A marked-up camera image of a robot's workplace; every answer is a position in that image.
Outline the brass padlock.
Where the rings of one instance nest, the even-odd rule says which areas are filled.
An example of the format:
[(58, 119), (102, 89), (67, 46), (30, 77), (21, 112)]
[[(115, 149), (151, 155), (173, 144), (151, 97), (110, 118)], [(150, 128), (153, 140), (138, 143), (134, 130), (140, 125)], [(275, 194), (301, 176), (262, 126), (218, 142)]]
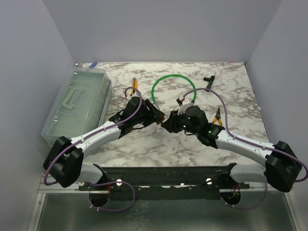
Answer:
[(161, 124), (164, 122), (164, 120), (165, 120), (164, 118), (162, 118), (162, 119), (160, 119), (160, 120), (157, 120), (157, 121), (156, 121), (156, 124), (157, 124), (157, 125), (161, 125)]

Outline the green cable lock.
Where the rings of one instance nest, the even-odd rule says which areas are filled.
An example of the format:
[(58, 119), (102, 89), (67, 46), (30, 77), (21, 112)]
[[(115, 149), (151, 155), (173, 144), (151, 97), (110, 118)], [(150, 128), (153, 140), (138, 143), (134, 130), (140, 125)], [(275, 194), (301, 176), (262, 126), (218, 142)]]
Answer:
[(183, 76), (183, 75), (180, 75), (180, 74), (169, 74), (169, 75), (163, 76), (163, 77), (159, 78), (159, 79), (153, 84), (152, 89), (151, 89), (151, 98), (152, 98), (152, 101), (153, 101), (154, 105), (155, 105), (157, 108), (159, 108), (159, 106), (158, 106), (158, 103), (157, 103), (157, 101), (156, 101), (156, 99), (155, 99), (155, 96), (154, 96), (154, 90), (155, 90), (156, 86), (157, 86), (161, 81), (163, 81), (163, 80), (166, 79), (166, 78), (171, 78), (171, 77), (179, 77), (179, 78), (182, 78), (182, 79), (188, 81), (188, 82), (190, 83), (190, 85), (192, 86), (193, 89), (196, 89), (195, 84), (194, 84), (188, 77), (186, 77), (186, 76)]

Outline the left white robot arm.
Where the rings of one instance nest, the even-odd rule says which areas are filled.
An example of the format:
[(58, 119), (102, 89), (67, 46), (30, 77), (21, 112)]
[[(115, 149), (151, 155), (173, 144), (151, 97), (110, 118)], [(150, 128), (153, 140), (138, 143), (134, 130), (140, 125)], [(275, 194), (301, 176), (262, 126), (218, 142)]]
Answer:
[(153, 123), (160, 124), (164, 116), (149, 100), (134, 96), (123, 110), (100, 127), (70, 139), (59, 137), (43, 163), (45, 175), (51, 175), (55, 183), (63, 188), (84, 182), (102, 190), (107, 183), (107, 173), (97, 164), (85, 164), (84, 158), (103, 145), (129, 134), (136, 125), (145, 128)]

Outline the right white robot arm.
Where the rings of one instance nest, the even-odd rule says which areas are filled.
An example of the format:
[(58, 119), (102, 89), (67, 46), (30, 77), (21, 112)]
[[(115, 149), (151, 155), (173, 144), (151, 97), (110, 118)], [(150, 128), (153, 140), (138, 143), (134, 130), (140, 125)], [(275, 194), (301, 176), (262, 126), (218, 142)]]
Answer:
[(172, 111), (162, 127), (169, 133), (184, 131), (195, 135), (205, 146), (231, 151), (255, 161), (254, 165), (236, 164), (230, 172), (222, 175), (222, 185), (228, 189), (238, 183), (263, 182), (288, 193), (302, 169), (287, 143), (257, 142), (227, 132), (225, 127), (210, 123), (198, 106), (190, 106), (185, 112)]

